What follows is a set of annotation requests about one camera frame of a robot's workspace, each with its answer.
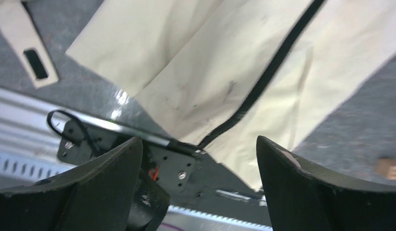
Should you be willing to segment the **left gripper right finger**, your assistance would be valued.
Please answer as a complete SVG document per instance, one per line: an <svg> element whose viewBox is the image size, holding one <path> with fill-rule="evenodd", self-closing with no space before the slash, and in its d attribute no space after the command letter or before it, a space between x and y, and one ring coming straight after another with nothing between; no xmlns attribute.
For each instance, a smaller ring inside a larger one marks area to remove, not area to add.
<svg viewBox="0 0 396 231"><path fill-rule="evenodd" d="M396 186L331 170L264 136L256 141L275 231L396 231Z"/></svg>

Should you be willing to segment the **cream zip-up jacket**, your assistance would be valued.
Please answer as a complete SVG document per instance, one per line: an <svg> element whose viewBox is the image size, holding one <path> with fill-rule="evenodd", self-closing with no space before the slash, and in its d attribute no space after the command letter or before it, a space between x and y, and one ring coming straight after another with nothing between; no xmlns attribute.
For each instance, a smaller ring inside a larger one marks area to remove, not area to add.
<svg viewBox="0 0 396 231"><path fill-rule="evenodd" d="M309 0L0 0L0 84L200 144L247 98ZM258 136L294 150L396 55L396 0L326 0L265 91L205 144L258 191Z"/></svg>

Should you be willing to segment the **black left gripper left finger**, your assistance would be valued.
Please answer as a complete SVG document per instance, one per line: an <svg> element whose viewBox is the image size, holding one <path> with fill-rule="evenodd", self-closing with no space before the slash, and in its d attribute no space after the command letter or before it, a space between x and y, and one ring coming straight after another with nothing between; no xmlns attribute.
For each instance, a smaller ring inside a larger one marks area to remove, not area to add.
<svg viewBox="0 0 396 231"><path fill-rule="evenodd" d="M108 153L30 186L0 189L0 231L123 231L143 145L131 138Z"/></svg>

